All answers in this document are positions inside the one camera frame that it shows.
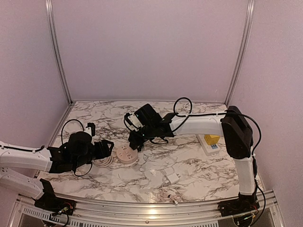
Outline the pink round socket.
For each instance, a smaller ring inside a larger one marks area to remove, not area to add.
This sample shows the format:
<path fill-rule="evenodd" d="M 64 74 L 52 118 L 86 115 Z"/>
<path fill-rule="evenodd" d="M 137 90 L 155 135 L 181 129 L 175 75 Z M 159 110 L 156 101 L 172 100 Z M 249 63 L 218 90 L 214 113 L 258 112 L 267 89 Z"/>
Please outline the pink round socket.
<path fill-rule="evenodd" d="M 93 160 L 92 164 L 99 168 L 105 168 L 110 166 L 115 158 L 122 164 L 132 164 L 138 159 L 138 151 L 131 149 L 129 146 L 120 146 L 114 149 L 113 155 L 104 159 Z"/>

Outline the white usb charger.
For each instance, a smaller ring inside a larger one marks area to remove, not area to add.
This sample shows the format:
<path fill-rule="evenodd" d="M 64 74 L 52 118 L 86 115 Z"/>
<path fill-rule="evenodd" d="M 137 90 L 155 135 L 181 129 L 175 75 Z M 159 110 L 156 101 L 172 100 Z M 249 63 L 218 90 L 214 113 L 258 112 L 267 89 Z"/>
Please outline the white usb charger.
<path fill-rule="evenodd" d="M 172 168 L 164 169 L 163 185 L 173 185 L 180 180 L 180 174 Z"/>

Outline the yellow cube socket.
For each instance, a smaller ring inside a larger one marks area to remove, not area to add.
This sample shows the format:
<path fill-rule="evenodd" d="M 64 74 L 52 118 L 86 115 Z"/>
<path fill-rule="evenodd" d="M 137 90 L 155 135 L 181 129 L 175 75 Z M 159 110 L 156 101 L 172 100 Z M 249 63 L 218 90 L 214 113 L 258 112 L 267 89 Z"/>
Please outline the yellow cube socket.
<path fill-rule="evenodd" d="M 206 143 L 209 146 L 212 146 L 212 145 L 215 145 L 215 144 L 218 143 L 218 141 L 220 139 L 220 136 L 218 136 L 218 135 L 212 135 L 212 134 L 206 134 L 204 136 L 204 139 L 205 139 Z"/>

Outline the white multicolour power strip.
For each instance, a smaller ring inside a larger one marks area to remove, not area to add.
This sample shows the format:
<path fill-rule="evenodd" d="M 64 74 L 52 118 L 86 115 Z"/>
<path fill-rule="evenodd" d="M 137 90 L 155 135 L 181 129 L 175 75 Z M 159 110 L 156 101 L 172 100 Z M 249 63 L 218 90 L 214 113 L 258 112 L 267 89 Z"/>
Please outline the white multicolour power strip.
<path fill-rule="evenodd" d="M 221 147 L 218 145 L 219 136 L 215 135 L 196 135 L 206 156 L 216 156 L 220 153 Z"/>

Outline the black power adapter with cable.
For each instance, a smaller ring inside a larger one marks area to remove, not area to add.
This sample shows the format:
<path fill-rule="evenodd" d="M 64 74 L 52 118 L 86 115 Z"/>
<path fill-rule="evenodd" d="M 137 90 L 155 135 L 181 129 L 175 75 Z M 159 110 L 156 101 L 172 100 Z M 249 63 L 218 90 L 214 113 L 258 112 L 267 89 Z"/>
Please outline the black power adapter with cable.
<path fill-rule="evenodd" d="M 168 140 L 165 138 L 160 138 L 163 142 L 155 142 L 155 138 L 151 137 L 145 137 L 143 135 L 140 135 L 136 132 L 130 132 L 129 137 L 128 137 L 128 141 L 129 141 L 129 147 L 132 150 L 137 150 L 138 152 L 141 152 L 145 142 L 149 141 L 152 144 L 156 144 L 156 145 L 162 145 L 162 144 L 167 144 Z"/>

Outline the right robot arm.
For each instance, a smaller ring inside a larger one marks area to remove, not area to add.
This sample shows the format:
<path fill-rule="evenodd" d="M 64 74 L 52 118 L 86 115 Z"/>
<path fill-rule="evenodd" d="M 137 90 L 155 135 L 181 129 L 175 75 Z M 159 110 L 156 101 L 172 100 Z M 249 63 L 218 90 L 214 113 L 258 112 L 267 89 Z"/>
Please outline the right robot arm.
<path fill-rule="evenodd" d="M 240 183 L 234 207 L 244 212 L 257 200 L 258 190 L 258 167 L 254 157 L 258 144 L 253 141 L 253 129 L 248 120 L 255 123 L 236 106 L 229 106 L 223 112 L 205 114 L 181 115 L 173 111 L 161 117 L 150 104 L 145 104 L 134 113 L 126 113 L 124 125 L 130 132 L 129 146 L 136 150 L 155 138 L 164 140 L 166 137 L 191 134 L 223 137 L 227 153 L 235 162 Z"/>

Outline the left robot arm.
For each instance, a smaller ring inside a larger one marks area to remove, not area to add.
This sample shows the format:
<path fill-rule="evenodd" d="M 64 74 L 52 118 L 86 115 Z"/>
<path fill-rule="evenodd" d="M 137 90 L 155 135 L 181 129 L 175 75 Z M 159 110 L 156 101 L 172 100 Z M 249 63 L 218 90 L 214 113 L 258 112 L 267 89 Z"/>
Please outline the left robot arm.
<path fill-rule="evenodd" d="M 49 210 L 56 210 L 60 200 L 51 183 L 44 179 L 29 178 L 14 168 L 34 169 L 51 174 L 75 173 L 83 165 L 111 156 L 114 143 L 108 140 L 93 141 L 95 124 L 88 123 L 81 131 L 70 135 L 60 147 L 29 148 L 0 144 L 0 184 L 17 190 L 35 201 L 41 201 Z"/>

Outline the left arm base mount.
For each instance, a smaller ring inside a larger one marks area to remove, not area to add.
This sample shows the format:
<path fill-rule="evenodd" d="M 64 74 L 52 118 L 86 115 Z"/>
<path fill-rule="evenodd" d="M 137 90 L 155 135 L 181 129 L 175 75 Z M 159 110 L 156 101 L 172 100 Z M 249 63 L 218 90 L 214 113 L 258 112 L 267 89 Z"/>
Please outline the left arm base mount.
<path fill-rule="evenodd" d="M 68 208 L 65 213 L 72 215 L 75 209 L 76 201 L 59 198 L 59 197 L 50 197 L 40 198 L 35 200 L 35 207 L 51 211 L 52 213 L 59 213 L 60 210 Z"/>

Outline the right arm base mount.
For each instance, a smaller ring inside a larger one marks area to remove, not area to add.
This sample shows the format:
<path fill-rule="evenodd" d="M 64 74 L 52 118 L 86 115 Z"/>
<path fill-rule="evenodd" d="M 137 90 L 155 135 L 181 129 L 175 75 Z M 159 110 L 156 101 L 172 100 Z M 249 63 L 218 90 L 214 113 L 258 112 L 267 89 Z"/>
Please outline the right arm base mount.
<path fill-rule="evenodd" d="M 218 210 L 222 217 L 238 215 L 252 210 L 258 210 L 259 208 L 260 205 L 258 201 L 241 200 L 239 198 L 218 203 Z"/>

